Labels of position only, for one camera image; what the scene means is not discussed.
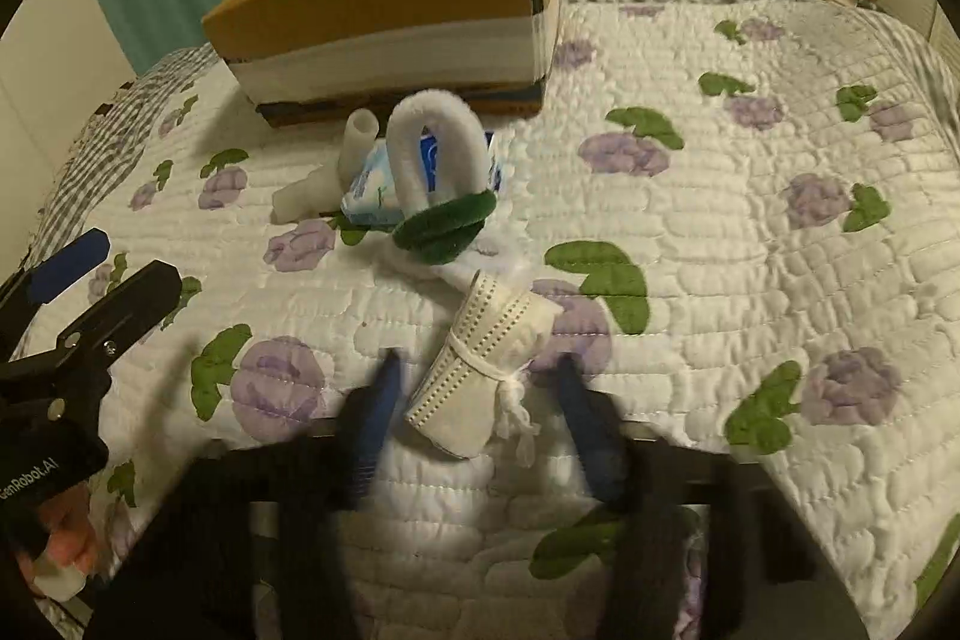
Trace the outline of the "person's hand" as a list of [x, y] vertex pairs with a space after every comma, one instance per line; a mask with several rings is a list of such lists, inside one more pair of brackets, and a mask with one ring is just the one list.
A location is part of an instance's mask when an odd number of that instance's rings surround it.
[[89, 520], [89, 487], [84, 482], [44, 502], [37, 510], [46, 528], [44, 554], [59, 567], [75, 567], [88, 576], [98, 564], [99, 539]]

